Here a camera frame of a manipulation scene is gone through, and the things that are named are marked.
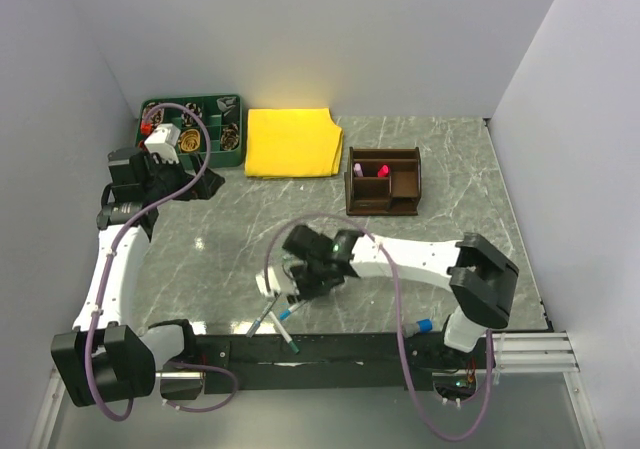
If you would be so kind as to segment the blue capped marker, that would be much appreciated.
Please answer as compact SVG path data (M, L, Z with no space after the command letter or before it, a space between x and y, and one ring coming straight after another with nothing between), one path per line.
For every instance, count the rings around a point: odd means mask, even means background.
M293 313L295 313L296 311L298 311L299 309L301 309L304 305L306 304L306 301L300 301L297 303L294 303L293 305L289 306L287 309L285 309L280 315L279 315L279 320L280 321L284 321L286 320L288 317L290 317Z

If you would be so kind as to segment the lilac highlighter marker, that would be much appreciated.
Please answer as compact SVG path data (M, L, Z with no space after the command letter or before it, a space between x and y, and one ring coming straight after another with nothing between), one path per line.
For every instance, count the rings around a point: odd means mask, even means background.
M362 167L361 167L361 165L359 163L355 163L353 165L353 174L354 174L355 177L363 177L364 176Z

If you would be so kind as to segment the pink highlighter marker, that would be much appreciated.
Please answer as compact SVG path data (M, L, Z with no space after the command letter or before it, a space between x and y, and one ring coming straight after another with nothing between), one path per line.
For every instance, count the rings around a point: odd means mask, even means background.
M378 178L388 177L390 174L390 168L388 165L382 165L377 171Z

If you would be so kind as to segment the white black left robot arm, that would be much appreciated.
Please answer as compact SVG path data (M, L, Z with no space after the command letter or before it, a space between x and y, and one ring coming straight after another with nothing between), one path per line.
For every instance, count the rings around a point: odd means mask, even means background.
M188 320L155 323L142 336L129 325L159 202L209 200L225 182L202 155L189 159L188 165L166 162L134 147L108 156L111 181L96 217L98 256L90 288L71 330L51 343L55 367L77 407L146 397L165 365L186 371L199 361Z

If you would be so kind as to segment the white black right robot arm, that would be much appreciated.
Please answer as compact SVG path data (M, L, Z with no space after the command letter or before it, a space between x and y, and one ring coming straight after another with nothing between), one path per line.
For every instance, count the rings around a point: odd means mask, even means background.
M453 294L457 306L438 343L441 361L460 367L478 339L510 321L519 268L488 239L466 233L460 240L414 241L343 229L328 237L300 224L282 249L300 262L270 276L271 289L294 301L330 292L348 278L412 281Z

